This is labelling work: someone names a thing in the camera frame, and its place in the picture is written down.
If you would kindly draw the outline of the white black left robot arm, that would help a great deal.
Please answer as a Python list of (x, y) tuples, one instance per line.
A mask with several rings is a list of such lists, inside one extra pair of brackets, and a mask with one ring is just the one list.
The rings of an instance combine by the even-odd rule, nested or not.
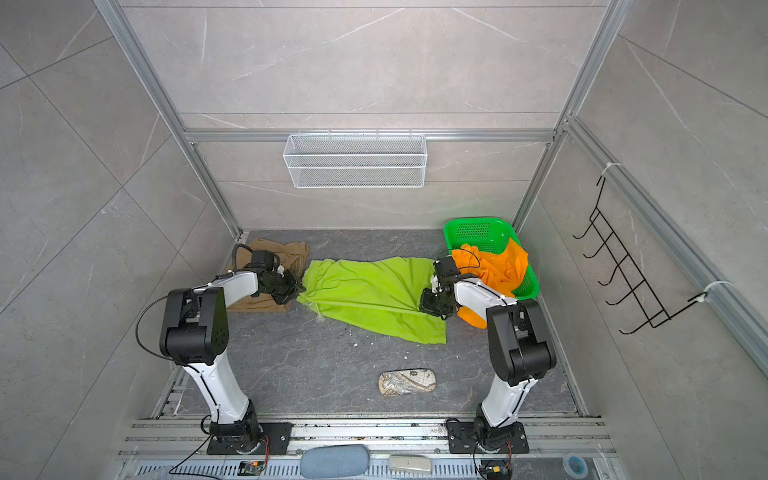
[[(138, 346), (182, 367), (203, 395), (210, 414), (205, 432), (215, 447), (255, 448), (268, 438), (253, 402), (231, 369), (227, 310), (250, 298), (287, 305), (303, 291), (300, 278), (307, 259), (306, 252), (291, 259), (287, 253), (237, 243), (227, 272), (204, 285), (173, 289), (150, 302), (138, 316), (134, 327)], [(159, 350), (154, 352), (142, 342), (139, 329), (146, 313), (159, 303), (164, 304), (164, 311)]]

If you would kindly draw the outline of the lime green shorts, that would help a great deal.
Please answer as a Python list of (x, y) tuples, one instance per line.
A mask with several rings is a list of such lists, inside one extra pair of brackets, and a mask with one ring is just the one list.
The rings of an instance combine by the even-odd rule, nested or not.
[(419, 309), (433, 272), (433, 262), (426, 258), (314, 260), (304, 274), (305, 291), (298, 301), (324, 318), (414, 343), (442, 345), (445, 321)]

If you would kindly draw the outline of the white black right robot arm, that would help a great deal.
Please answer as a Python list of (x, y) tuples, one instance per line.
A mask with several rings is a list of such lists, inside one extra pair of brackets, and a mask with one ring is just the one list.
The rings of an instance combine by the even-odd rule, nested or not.
[(465, 307), (486, 321), (495, 378), (473, 420), (475, 448), (528, 451), (520, 410), (533, 387), (557, 363), (556, 348), (537, 301), (505, 296), (468, 275), (433, 276), (420, 310), (442, 319)]

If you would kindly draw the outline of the tan khaki shorts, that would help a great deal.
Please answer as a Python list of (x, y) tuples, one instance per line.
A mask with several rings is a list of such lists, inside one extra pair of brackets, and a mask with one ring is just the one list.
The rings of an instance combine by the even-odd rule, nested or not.
[[(281, 264), (277, 272), (282, 273), (285, 270), (290, 270), (301, 283), (309, 257), (309, 246), (306, 242), (280, 244), (269, 240), (257, 239), (250, 244), (236, 244), (231, 252), (228, 268), (233, 272), (243, 270), (245, 264), (250, 260), (252, 250), (268, 250), (276, 253), (280, 258)], [(290, 309), (291, 301), (285, 305), (278, 305), (271, 296), (259, 294), (258, 287), (258, 291), (255, 294), (236, 301), (228, 306), (228, 309), (236, 313), (287, 312)]]

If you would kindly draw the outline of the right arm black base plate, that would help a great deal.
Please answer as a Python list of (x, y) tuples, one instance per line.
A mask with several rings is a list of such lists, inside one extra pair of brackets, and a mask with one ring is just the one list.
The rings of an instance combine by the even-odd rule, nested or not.
[(513, 422), (503, 427), (489, 427), (476, 417), (472, 422), (449, 418), (445, 421), (449, 451), (451, 454), (511, 453), (528, 454), (530, 447), (524, 426)]

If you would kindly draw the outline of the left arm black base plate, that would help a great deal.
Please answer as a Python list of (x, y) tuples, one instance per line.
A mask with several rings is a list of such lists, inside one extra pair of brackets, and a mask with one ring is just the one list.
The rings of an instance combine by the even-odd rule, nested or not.
[(256, 439), (213, 436), (206, 447), (208, 455), (285, 455), (288, 452), (293, 424), (262, 423)]

